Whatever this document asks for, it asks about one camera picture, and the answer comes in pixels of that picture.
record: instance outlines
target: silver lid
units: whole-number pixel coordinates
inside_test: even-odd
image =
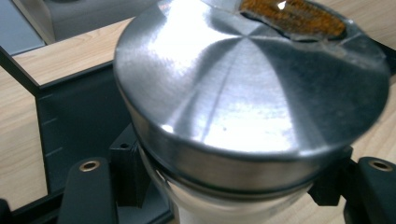
[[[116,50],[140,143],[173,175],[235,192],[292,188],[380,115],[389,69],[352,21],[337,15],[340,40],[298,42],[231,11],[233,3],[205,1],[217,4],[159,2]]]

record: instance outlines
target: wooden surface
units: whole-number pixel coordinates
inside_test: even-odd
[[[368,34],[396,49],[393,25],[396,1],[321,0],[350,18]],[[113,58],[121,31],[129,21],[76,36],[14,57],[38,83],[74,74]],[[396,162],[396,86],[391,86],[387,109],[373,129],[354,144],[354,158],[374,156]],[[35,99],[0,68],[0,198],[12,209],[46,194]],[[305,195],[271,218],[269,223],[343,223],[343,205],[318,207]]]

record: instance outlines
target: brushed metal surface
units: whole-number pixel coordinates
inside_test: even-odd
[[[159,2],[116,49],[136,133],[165,169],[211,189],[289,189],[376,121],[389,69],[353,21],[337,15],[341,40],[296,42],[232,11],[237,1],[205,1]]]

